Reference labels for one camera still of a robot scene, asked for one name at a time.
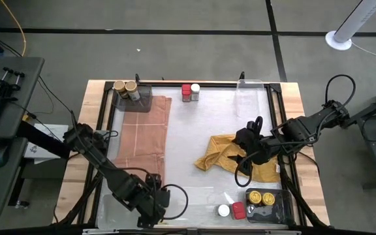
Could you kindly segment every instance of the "brown cloth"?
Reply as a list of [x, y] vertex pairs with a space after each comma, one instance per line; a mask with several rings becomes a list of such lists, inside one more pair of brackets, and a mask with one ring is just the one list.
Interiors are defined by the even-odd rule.
[[[154, 96], [148, 113], [126, 112], [121, 127], [117, 167], [139, 167], [161, 175], [165, 181], [165, 143], [171, 98]], [[129, 170], [142, 180], [146, 173]]]
[[[208, 144], [205, 156], [198, 159], [194, 164], [201, 170], [208, 170], [212, 165], [221, 166], [223, 169], [234, 173], [237, 163], [229, 159], [229, 156], [245, 156], [246, 152], [237, 144], [233, 143], [235, 134], [222, 134], [212, 136]], [[277, 173], [277, 159], [273, 157], [269, 162], [257, 165], [253, 164], [252, 180], [263, 183], [279, 182], [281, 178]]]

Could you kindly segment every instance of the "desk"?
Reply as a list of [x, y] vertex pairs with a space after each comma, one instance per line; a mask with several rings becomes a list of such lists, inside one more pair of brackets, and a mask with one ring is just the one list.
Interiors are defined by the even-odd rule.
[[[93, 129], [95, 129], [97, 125], [98, 115], [101, 109], [101, 100], [104, 93], [105, 81], [106, 80], [90, 80], [88, 82], [84, 100], [82, 103], [79, 122], [87, 123]], [[212, 81], [208, 83], [231, 84], [233, 82]], [[304, 108], [302, 105], [298, 84], [281, 83], [281, 89], [287, 118], [296, 118], [298, 116], [304, 115]], [[104, 119], [102, 121], [103, 129], [105, 129], [107, 126], [110, 101], [112, 100], [111, 96], [112, 93], [109, 94], [109, 98], [107, 99], [108, 103], [105, 108], [105, 113], [107, 115], [104, 115]], [[314, 153], [311, 148], [304, 148], [302, 151], [303, 153], [306, 153], [310, 157], [314, 158]], [[69, 210], [72, 209], [76, 201], [80, 198], [80, 195], [82, 194], [82, 191], [84, 189], [87, 166], [88, 162], [82, 156], [77, 156], [68, 162], [65, 176], [63, 178], [61, 191], [57, 201], [57, 207], [55, 209], [56, 215], [59, 219], [64, 218], [64, 216], [66, 216]], [[317, 167], [305, 157], [298, 156], [298, 159], [296, 161], [296, 168], [302, 196], [304, 197], [305, 201], [309, 204], [311, 209], [319, 216], [319, 219], [324, 223], [328, 224], [329, 220], [326, 211], [326, 206], [324, 204], [324, 196], [322, 193], [319, 175], [317, 174]], [[89, 216], [91, 214], [92, 203], [93, 196], [91, 196], [88, 201], [85, 222], [89, 219]], [[296, 221], [298, 223], [298, 213], [295, 213], [295, 216]]]

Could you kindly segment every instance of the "black desk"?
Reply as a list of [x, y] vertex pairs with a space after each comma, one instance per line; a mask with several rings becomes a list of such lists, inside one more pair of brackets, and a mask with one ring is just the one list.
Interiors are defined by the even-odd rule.
[[[42, 58], [0, 57], [0, 79], [5, 73], [3, 67], [8, 67], [15, 71], [21, 71], [25, 74], [25, 78], [19, 83], [19, 85], [21, 85], [21, 90], [14, 91], [12, 94], [13, 97], [18, 99], [18, 101], [15, 102], [16, 104], [27, 108], [43, 63], [44, 60]], [[11, 76], [8, 80], [6, 78], [5, 81], [14, 84], [16, 77]], [[24, 179], [21, 177], [17, 178], [16, 173], [19, 166], [24, 165], [22, 164], [24, 163], [22, 159], [24, 159], [23, 156], [27, 140], [56, 155], [66, 155], [65, 157], [67, 157], [69, 154], [69, 151], [61, 142], [38, 131], [32, 125], [23, 122], [23, 115], [23, 109], [14, 104], [8, 103], [4, 107], [0, 118], [0, 139], [13, 139], [10, 147], [8, 163], [0, 168], [0, 215], [3, 208], [7, 205], [7, 198], [10, 195], [11, 190], [13, 192], [12, 194], [20, 193], [18, 188], [21, 190]]]

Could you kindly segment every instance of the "jar lid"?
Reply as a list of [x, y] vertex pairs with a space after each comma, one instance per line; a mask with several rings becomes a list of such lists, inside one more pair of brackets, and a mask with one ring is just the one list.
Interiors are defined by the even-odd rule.
[[275, 203], [275, 197], [271, 193], [264, 193], [262, 202], [267, 206], [272, 206]]
[[137, 89], [137, 83], [134, 81], [127, 82], [125, 84], [125, 89], [127, 91], [134, 91], [135, 89]]
[[230, 208], [227, 205], [220, 205], [219, 206], [219, 215], [226, 217], [230, 214]]
[[262, 195], [260, 195], [260, 192], [251, 191], [249, 193], [249, 201], [251, 201], [253, 204], [259, 204], [261, 200], [262, 200]]
[[117, 91], [121, 91], [121, 90], [124, 90], [124, 87], [125, 87], [125, 83], [124, 81], [117, 81], [117, 82], [114, 82], [114, 86], [113, 88]]
[[200, 92], [200, 85], [198, 85], [198, 84], [191, 85], [191, 91]]

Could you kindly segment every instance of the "yellow cloth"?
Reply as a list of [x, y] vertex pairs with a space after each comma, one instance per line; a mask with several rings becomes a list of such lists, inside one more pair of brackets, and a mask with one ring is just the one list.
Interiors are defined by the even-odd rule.
[[[222, 134], [218, 136], [212, 136], [210, 143], [208, 144], [207, 152], [205, 156], [198, 159], [194, 164], [201, 170], [208, 170], [212, 165], [221, 166], [223, 169], [234, 173], [237, 163], [229, 159], [230, 156], [240, 155], [245, 156], [246, 152], [238, 145], [232, 142], [234, 134]], [[253, 164], [252, 180], [264, 183], [279, 182], [281, 178], [277, 169], [277, 159], [273, 157], [269, 162], [257, 165]]]

